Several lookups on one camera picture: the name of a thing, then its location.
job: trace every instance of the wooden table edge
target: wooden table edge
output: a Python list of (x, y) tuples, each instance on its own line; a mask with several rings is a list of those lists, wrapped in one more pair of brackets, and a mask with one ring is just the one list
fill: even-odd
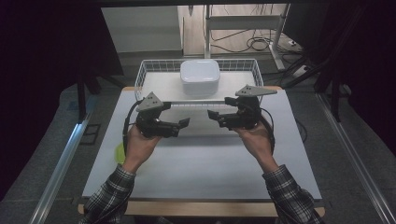
[[(84, 204), (78, 211), (84, 214)], [(323, 217), (324, 207), (315, 210)], [(183, 203), (129, 201), (125, 215), (158, 217), (277, 217), (273, 203)]]

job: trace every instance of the white wire basket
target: white wire basket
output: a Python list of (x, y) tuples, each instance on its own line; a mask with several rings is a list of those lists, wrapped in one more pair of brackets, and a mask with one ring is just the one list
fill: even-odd
[(235, 92), (246, 85), (262, 87), (262, 75), (255, 59), (214, 59), (219, 64), (218, 92), (206, 96), (184, 93), (180, 80), (180, 66), (187, 60), (145, 60), (141, 63), (134, 94), (142, 100), (154, 92), (161, 101), (173, 105), (221, 104), (224, 97), (235, 97)]

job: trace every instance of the container lid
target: container lid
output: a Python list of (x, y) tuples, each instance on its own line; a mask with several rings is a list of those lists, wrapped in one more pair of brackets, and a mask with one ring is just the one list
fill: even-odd
[(188, 83), (219, 81), (219, 64), (211, 59), (186, 61), (180, 66), (180, 78)]

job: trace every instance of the person's left hand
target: person's left hand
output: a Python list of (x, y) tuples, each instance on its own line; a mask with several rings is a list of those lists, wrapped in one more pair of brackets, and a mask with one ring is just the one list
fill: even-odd
[(136, 125), (132, 126), (128, 132), (127, 153), (122, 168), (130, 173), (136, 173), (140, 165), (151, 156), (160, 140), (161, 137), (158, 136), (148, 139), (143, 136)]

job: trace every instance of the gray floor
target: gray floor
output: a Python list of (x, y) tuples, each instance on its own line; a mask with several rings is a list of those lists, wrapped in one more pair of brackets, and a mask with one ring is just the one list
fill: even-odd
[[(116, 77), (116, 79), (127, 85), (133, 85), (134, 74), (137, 74), (136, 69), (141, 59), (150, 57), (175, 58), (177, 54), (167, 52), (139, 57), (123, 54), (120, 59), (125, 77)], [(270, 56), (248, 57), (257, 58), (263, 73), (276, 72)], [(268, 80), (274, 77), (279, 77), (279, 75), (264, 75), (263, 78)], [(120, 96), (120, 88), (101, 78), (99, 81), (102, 92), (98, 95), (98, 103), (90, 119), (90, 125), (100, 124), (98, 137), (92, 145), (78, 146), (55, 202), (49, 210), (46, 223), (77, 223), (81, 218), (77, 211), (79, 197), (106, 132), (113, 108)], [(313, 92), (314, 82), (315, 77), (312, 77), (287, 90), (287, 94), (295, 118), (307, 129), (307, 139), (304, 145), (324, 199), (325, 221), (327, 223), (381, 223), (379, 215)], [(267, 82), (267, 84), (274, 83), (276, 80)], [(28, 223), (47, 186), (78, 118), (75, 86), (62, 93), (60, 103), (54, 120), (34, 156), (25, 166), (6, 198), (0, 202), (1, 223)], [(395, 157), (348, 105), (347, 98), (340, 100), (340, 115), (342, 124), (359, 151), (369, 173), (388, 200), (391, 210), (396, 211)], [(89, 135), (81, 140), (85, 143), (91, 141), (92, 137)], [(132, 218), (126, 217), (123, 222), (131, 223)]]

